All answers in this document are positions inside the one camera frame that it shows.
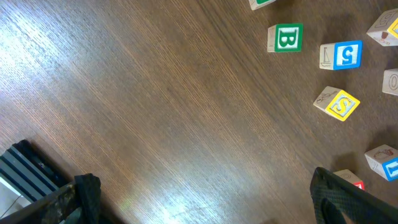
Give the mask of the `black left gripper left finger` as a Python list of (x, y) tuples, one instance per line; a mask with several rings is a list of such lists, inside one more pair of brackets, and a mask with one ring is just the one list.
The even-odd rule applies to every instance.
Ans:
[(78, 175), (73, 182), (1, 219), (1, 223), (98, 223), (100, 195), (99, 177)]

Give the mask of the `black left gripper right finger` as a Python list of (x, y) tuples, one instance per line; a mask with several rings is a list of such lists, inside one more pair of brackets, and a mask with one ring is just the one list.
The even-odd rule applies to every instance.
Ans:
[(317, 167), (310, 183), (318, 224), (397, 223), (397, 208), (361, 190), (323, 167)]

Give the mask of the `red U block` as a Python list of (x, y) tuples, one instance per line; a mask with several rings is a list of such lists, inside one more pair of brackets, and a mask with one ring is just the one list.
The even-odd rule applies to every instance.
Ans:
[(345, 169), (345, 170), (339, 170), (334, 172), (335, 175), (341, 177), (342, 179), (345, 179), (349, 183), (355, 185), (356, 187), (365, 190), (364, 188), (364, 182), (357, 177), (354, 173), (352, 173), (350, 170)]

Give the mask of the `blue T block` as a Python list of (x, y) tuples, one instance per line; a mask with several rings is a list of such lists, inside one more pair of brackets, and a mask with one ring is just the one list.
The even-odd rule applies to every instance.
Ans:
[(389, 182), (397, 179), (397, 149), (384, 144), (364, 155), (375, 173)]

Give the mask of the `yellow S block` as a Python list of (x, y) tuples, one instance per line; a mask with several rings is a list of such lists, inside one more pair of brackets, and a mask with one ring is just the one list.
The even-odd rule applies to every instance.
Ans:
[(313, 102), (313, 106), (340, 121), (346, 121), (360, 101), (346, 91), (326, 86)]

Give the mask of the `green Z block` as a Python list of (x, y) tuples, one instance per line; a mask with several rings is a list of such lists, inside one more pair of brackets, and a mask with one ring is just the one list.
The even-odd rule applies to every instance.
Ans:
[(382, 92), (390, 95), (398, 95), (398, 69), (384, 71)]

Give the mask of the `blue 5 block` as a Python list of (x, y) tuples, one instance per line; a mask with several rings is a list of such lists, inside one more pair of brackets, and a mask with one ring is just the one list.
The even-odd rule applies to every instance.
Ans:
[(361, 66), (362, 40), (322, 44), (319, 67), (325, 70), (346, 70)]

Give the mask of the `green B block right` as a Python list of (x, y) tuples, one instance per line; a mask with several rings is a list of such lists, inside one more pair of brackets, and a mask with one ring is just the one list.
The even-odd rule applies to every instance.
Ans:
[(300, 52), (302, 50), (303, 24), (276, 24), (268, 28), (268, 52)]

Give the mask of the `green b block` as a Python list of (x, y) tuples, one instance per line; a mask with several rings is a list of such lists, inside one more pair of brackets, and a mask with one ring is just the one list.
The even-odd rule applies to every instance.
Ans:
[(268, 28), (268, 52), (300, 52), (302, 50), (303, 24), (276, 24)]
[(249, 4), (251, 7), (251, 10), (254, 11), (256, 9), (259, 9), (261, 7), (264, 7), (266, 5), (269, 5), (273, 2), (275, 2), (276, 0), (249, 0)]

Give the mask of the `yellow X block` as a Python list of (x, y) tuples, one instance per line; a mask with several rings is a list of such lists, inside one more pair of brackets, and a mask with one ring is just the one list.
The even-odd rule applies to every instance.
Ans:
[(366, 34), (384, 47), (397, 46), (397, 9), (383, 12)]

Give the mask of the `green B block left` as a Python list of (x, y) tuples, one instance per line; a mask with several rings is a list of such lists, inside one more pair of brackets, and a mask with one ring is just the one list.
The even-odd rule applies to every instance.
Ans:
[(266, 5), (269, 5), (273, 2), (275, 2), (276, 0), (249, 0), (249, 4), (251, 7), (251, 10), (254, 11), (256, 9), (259, 9), (261, 7), (264, 7)]

